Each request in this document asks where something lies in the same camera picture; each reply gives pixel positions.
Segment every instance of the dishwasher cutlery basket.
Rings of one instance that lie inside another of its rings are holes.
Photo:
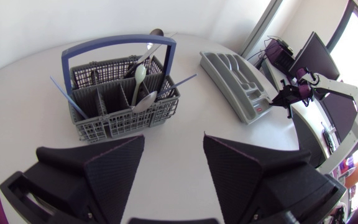
[[[66,91],[89,119],[84,119],[68,104],[71,120],[80,140],[96,142],[138,132],[162,124],[175,114],[179,101],[177,88],[158,97],[150,108],[133,113],[129,107],[135,89],[135,78],[121,79],[140,56],[91,62],[69,68],[68,59],[84,52],[116,44],[154,43],[167,45],[164,65],[153,57],[151,67],[140,86],[137,101],[153,91],[164,91],[174,85],[169,76],[176,42],[156,35],[119,35],[91,40],[62,52]],[[142,62],[145,66],[149,60]]]

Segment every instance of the gray cutlery tray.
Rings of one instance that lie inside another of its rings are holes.
[[[200,52],[200,54],[201,66],[243,123],[250,124],[270,111],[268,94],[243,58],[238,55],[212,52]],[[236,72],[234,60],[239,67]]]

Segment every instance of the white wall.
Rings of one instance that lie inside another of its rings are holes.
[[[283,32],[282,39],[296,55],[315,31],[328,44],[342,19],[348,0],[303,0]]]
[[[293,49],[294,56],[313,31],[328,44],[342,19],[346,5],[347,0],[283,1],[272,23],[247,58],[265,48],[264,40],[268,39],[268,35],[281,37]],[[257,60],[258,56],[255,56],[250,62],[256,63]]]
[[[274,35],[277,37],[282,36],[282,34],[284,33],[290,21],[292,20],[292,17],[295,15],[302,1],[307,1],[307,0],[284,0],[281,3],[280,7],[276,12],[276,15],[274,15],[266,31],[264,32],[260,40],[257,42],[255,47],[250,51],[246,59],[256,54],[257,52],[260,52],[261,50],[265,49],[264,40],[269,39],[268,35]],[[252,57],[249,61],[255,64],[258,61],[258,59],[259,59],[258,55],[256,55]]]
[[[157,27],[205,37],[237,51],[269,1],[0,0],[0,68],[69,42],[148,34]]]

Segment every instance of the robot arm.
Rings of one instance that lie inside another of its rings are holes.
[[[358,88],[356,86],[349,85],[346,83],[329,80],[318,73],[311,73],[303,68],[301,68],[297,72],[297,80],[299,90],[305,90],[306,87],[309,87],[309,89],[313,88],[318,93],[334,93],[351,99],[356,104],[357,116],[353,122],[349,134],[345,137],[345,139],[343,139],[342,143],[334,151],[334,153],[332,153],[330,157],[321,166],[317,168],[320,173],[329,174],[346,158],[346,156],[350,153],[350,151],[358,142]],[[296,103],[297,101],[311,98],[312,95],[310,91],[309,94],[295,94],[296,100],[292,98],[291,101],[282,101],[282,99],[290,99],[283,94],[284,91],[280,90],[280,93],[278,94],[278,96],[276,96],[276,98],[274,98],[273,103],[271,105],[283,106],[284,108],[287,108],[289,107],[288,105]]]

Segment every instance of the white table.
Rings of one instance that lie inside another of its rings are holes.
[[[231,50],[199,37],[177,34],[173,38],[177,42],[173,80],[179,82],[194,73],[198,76],[178,87],[181,97],[172,118],[141,132],[145,149],[123,223],[131,217],[213,217],[223,223],[203,151],[204,132],[272,149],[298,149],[294,125],[287,119],[285,109],[274,107],[256,122],[245,125],[201,68],[201,50],[233,54]],[[15,171],[25,171],[35,164],[35,149],[39,146],[66,148],[86,144],[78,140],[67,101],[49,79],[53,75],[63,86],[60,57],[63,50],[76,44],[45,50],[0,69],[0,184]],[[73,58],[70,66],[142,55],[145,51],[145,44],[105,47]],[[162,60],[164,55],[162,47],[156,56]],[[24,223],[1,191],[0,196],[9,222]]]

